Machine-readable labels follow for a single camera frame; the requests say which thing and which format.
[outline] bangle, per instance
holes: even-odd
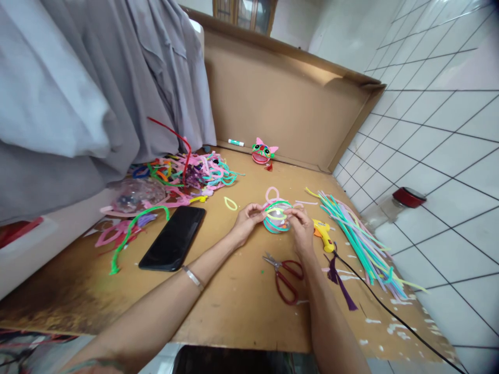
[[[182,269],[187,273],[187,275],[189,276],[189,278],[192,279],[192,281],[199,288],[199,290],[201,292],[203,292],[204,286],[201,284],[201,282],[199,281],[199,279],[189,270],[189,268],[187,266],[182,266]]]

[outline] hand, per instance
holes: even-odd
[[[307,215],[307,211],[290,208],[283,213],[287,215],[287,220],[291,225],[298,254],[313,252],[313,221]]]
[[[228,234],[235,242],[235,249],[246,243],[255,225],[262,222],[266,216],[263,206],[255,203],[248,204],[239,211],[234,227]]]

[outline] red scissor handles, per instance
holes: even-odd
[[[297,277],[300,281],[303,281],[303,278],[305,278],[305,275],[303,274],[303,268],[301,267],[301,264],[299,262],[286,260],[281,263],[281,266],[288,270],[295,277]]]
[[[282,282],[286,285],[286,287],[293,294],[292,300],[287,299],[286,296],[282,293],[279,280],[282,280]],[[290,281],[287,280],[286,277],[284,275],[282,275],[281,272],[279,272],[279,271],[275,273],[275,285],[277,286],[277,292],[279,293],[279,295],[281,295],[281,298],[284,300],[284,302],[286,304],[295,305],[298,302],[298,291],[296,290],[296,288],[293,287],[293,285],[290,283]]]
[[[303,274],[303,268],[301,267],[301,264],[299,262],[293,260],[286,260],[281,263],[281,267],[286,269],[290,274],[294,275],[300,281],[303,280],[303,278],[305,277]],[[293,294],[292,300],[287,299],[286,296],[282,293],[279,280],[281,280]],[[296,288],[293,287],[290,281],[287,280],[286,277],[279,270],[277,270],[275,273],[275,284],[277,285],[277,291],[279,295],[281,295],[282,300],[284,300],[284,302],[288,305],[296,305],[296,303],[298,302],[298,291],[296,290]]]

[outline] red pipe cleaner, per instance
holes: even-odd
[[[189,144],[189,142],[187,140],[185,140],[183,137],[181,137],[179,134],[177,134],[175,131],[170,129],[165,124],[162,124],[161,122],[156,121],[154,118],[151,118],[151,117],[147,117],[147,119],[149,119],[150,121],[153,121],[154,123],[156,123],[160,126],[167,128],[169,131],[173,132],[176,136],[178,136],[180,139],[182,139],[182,141],[187,145],[187,149],[189,150],[189,153],[187,154],[186,165],[183,168],[183,178],[182,178],[183,191],[187,195],[186,174],[187,174],[187,165],[189,165],[189,159],[191,158],[191,153],[192,153],[191,145]]]

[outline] smartphone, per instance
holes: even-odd
[[[206,210],[180,206],[139,262],[143,270],[174,272],[186,259]]]

